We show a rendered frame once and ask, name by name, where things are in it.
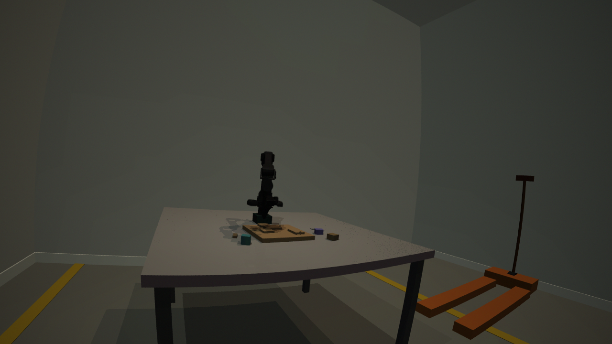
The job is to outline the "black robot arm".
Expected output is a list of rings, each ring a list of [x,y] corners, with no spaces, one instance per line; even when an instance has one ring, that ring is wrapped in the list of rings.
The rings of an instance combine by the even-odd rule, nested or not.
[[[274,154],[272,151],[264,151],[261,155],[262,161],[262,169],[260,174],[260,179],[262,179],[262,189],[266,192],[269,192],[273,189],[272,180],[276,179],[276,170],[274,169]],[[273,194],[270,193],[262,195],[262,203],[265,205],[274,205],[278,203],[278,197],[273,197]]]

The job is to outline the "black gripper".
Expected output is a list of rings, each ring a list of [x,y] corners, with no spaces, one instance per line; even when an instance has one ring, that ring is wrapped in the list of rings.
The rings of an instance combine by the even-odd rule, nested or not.
[[[248,199],[248,201],[247,201],[247,205],[257,206],[257,207],[260,209],[261,213],[262,213],[262,218],[263,218],[263,219],[266,219],[266,215],[268,214],[269,210],[270,210],[271,208],[273,208],[273,206],[272,206],[272,205],[267,206],[267,205],[265,205],[264,203],[262,203],[262,195],[263,195],[263,193],[264,193],[264,194],[268,194],[268,195],[269,195],[269,194],[271,194],[271,193],[272,193],[272,191],[266,192],[266,191],[264,191],[264,190],[261,190],[261,191],[260,191],[260,193],[261,193],[261,194],[260,194],[260,199],[259,199],[259,201],[257,201],[257,200],[250,200],[250,199]],[[278,207],[282,207],[282,206],[283,206],[283,203],[282,203],[282,201],[278,201],[278,203],[275,203],[274,205],[277,205]]]

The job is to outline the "teal cube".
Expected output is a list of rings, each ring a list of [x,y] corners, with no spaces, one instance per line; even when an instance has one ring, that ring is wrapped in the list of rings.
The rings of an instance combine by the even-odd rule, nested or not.
[[[242,234],[241,236],[241,245],[250,245],[251,244],[251,235]]]

